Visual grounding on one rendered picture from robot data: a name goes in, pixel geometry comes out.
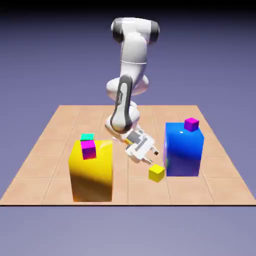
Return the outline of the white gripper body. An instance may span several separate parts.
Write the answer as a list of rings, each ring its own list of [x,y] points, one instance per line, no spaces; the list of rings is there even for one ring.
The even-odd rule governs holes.
[[[154,146],[155,140],[145,135],[139,143],[133,143],[126,147],[126,154],[136,163],[142,161],[143,157],[146,157],[146,154],[151,150],[151,147]]]

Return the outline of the small purple cube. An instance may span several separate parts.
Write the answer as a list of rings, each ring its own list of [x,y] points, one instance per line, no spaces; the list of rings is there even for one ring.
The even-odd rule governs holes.
[[[190,117],[184,120],[184,129],[189,132],[194,132],[199,129],[199,120]]]

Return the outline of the large blue box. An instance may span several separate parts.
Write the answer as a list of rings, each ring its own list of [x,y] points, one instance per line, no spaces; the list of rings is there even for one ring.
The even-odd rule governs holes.
[[[200,128],[190,132],[184,122],[165,124],[163,163],[168,177],[197,177],[200,171],[204,135]]]

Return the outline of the large yellow box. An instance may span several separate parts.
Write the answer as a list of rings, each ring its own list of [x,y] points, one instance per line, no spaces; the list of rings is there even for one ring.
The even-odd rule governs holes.
[[[96,140],[95,158],[84,159],[79,140],[74,142],[68,166],[75,202],[110,202],[113,194],[113,142]]]

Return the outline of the small yellow cube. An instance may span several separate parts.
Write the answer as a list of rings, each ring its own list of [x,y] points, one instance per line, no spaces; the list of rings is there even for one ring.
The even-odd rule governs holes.
[[[148,178],[154,182],[160,182],[165,176],[165,168],[158,164],[152,165],[148,170]]]

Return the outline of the small magenta cube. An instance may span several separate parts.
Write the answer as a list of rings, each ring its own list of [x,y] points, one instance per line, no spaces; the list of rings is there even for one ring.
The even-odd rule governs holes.
[[[80,142],[80,145],[84,160],[94,159],[97,157],[96,144],[94,140],[83,140]]]

